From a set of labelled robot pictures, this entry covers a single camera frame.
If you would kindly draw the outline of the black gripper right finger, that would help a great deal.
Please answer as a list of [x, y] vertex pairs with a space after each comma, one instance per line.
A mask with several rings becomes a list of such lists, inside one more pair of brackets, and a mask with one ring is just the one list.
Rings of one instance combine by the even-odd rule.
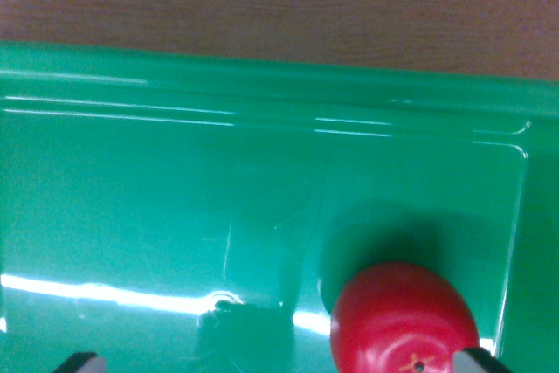
[[481, 347], [455, 352], [452, 363], [454, 373], [512, 373], [511, 369]]

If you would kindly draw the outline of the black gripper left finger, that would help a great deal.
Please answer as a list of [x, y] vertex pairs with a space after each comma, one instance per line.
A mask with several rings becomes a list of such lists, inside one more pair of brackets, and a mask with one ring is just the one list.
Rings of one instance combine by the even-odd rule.
[[53, 373], [106, 373], [104, 357], [95, 352], [76, 352], [65, 359]]

